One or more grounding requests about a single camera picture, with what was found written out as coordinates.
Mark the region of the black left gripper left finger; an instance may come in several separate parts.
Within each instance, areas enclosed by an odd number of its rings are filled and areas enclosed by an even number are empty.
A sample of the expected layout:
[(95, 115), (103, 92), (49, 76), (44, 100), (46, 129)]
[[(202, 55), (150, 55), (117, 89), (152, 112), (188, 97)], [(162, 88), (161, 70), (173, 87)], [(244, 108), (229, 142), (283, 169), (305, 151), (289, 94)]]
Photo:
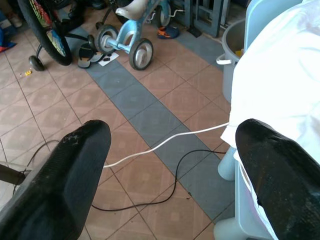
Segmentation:
[(110, 146), (109, 125), (94, 119), (65, 135), (30, 173), (2, 165), (0, 179), (18, 189), (0, 212), (1, 239), (78, 239)]

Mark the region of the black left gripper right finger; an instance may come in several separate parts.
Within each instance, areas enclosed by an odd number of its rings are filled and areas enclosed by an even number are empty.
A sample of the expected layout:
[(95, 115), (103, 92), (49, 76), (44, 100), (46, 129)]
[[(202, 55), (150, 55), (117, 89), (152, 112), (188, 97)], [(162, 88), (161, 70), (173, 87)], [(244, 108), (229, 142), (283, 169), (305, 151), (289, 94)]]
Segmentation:
[(278, 240), (320, 238), (320, 166), (295, 141), (256, 119), (242, 122), (235, 143), (257, 206)]

